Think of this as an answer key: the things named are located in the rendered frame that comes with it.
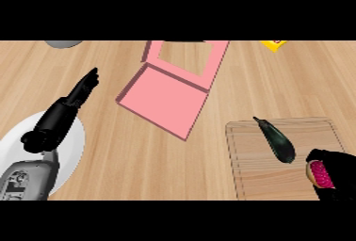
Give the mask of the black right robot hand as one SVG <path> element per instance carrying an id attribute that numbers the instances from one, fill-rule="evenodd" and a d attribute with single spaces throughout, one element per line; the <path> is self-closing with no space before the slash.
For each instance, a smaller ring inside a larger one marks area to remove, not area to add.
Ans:
<path id="1" fill-rule="evenodd" d="M 305 163 L 320 160 L 330 177 L 333 188 L 317 188 L 316 194 L 322 201 L 356 201 L 356 156 L 347 153 L 314 149 Z"/>

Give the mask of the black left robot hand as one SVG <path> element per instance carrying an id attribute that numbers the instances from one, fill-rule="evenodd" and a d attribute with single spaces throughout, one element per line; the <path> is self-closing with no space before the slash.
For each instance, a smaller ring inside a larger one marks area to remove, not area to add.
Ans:
<path id="1" fill-rule="evenodd" d="M 20 142 L 28 153 L 50 152 L 59 146 L 70 129 L 79 108 L 97 84 L 99 74 L 97 69 L 93 68 L 69 94 L 50 105 L 34 130 L 23 134 Z"/>

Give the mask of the pink frosted cupcake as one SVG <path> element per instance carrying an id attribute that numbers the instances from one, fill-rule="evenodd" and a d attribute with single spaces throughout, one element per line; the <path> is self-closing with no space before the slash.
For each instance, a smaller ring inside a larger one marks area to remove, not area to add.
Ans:
<path id="1" fill-rule="evenodd" d="M 320 160 L 311 160 L 305 165 L 305 175 L 317 188 L 333 188 L 330 177 L 327 175 L 323 163 Z"/>

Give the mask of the pale wooden cutting board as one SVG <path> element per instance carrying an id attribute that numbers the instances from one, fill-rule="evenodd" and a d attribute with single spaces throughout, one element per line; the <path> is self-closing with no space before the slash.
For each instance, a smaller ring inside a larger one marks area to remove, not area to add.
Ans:
<path id="1" fill-rule="evenodd" d="M 338 128 L 326 117 L 270 120 L 292 142 L 296 157 L 291 164 L 274 155 L 255 120 L 226 124 L 226 144 L 239 201 L 316 201 L 305 176 L 305 157 L 313 149 L 347 152 Z"/>

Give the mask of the pink cardboard box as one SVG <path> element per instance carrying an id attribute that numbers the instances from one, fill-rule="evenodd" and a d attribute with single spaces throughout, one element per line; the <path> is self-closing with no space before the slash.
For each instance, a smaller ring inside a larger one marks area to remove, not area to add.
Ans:
<path id="1" fill-rule="evenodd" d="M 115 102 L 184 140 L 202 111 L 229 41 L 205 41 L 211 45 L 211 52 L 200 75 L 190 73 L 158 57 L 162 43 L 162 40 L 147 41 L 141 56 L 143 66 L 118 94 Z"/>

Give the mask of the white round plate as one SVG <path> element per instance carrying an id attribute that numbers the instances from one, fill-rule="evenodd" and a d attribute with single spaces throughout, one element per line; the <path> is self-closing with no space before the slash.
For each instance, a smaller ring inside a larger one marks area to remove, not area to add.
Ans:
<path id="1" fill-rule="evenodd" d="M 44 112 L 36 112 L 23 121 L 20 121 L 0 140 L 0 176 L 8 166 L 17 161 L 34 161 L 42 158 L 39 153 L 28 153 L 23 150 L 20 142 L 22 135 L 34 130 L 38 119 Z M 84 149 L 84 129 L 79 118 L 75 118 L 70 129 L 65 136 L 62 143 L 57 146 L 59 152 L 59 175 L 54 187 L 50 191 L 56 193 L 68 178 L 70 177 L 76 165 L 79 164 Z"/>

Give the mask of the dark eggplant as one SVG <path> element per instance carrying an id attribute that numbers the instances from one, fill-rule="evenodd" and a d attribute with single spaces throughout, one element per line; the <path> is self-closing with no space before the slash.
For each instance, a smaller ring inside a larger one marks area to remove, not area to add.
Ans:
<path id="1" fill-rule="evenodd" d="M 258 124 L 264 138 L 267 139 L 273 155 L 282 163 L 291 164 L 295 160 L 295 148 L 292 142 L 267 120 L 252 118 Z"/>

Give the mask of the grey round object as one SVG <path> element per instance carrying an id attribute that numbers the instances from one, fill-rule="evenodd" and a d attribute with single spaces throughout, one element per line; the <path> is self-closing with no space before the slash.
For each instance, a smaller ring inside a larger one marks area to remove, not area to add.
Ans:
<path id="1" fill-rule="evenodd" d="M 81 43 L 79 40 L 47 40 L 45 43 L 57 49 L 70 48 Z"/>

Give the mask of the yellow packet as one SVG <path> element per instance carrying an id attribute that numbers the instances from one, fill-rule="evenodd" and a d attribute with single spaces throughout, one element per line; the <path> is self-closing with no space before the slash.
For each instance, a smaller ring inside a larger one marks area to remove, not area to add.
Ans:
<path id="1" fill-rule="evenodd" d="M 264 46 L 273 51 L 277 51 L 277 48 L 286 43 L 285 40 L 261 40 Z"/>

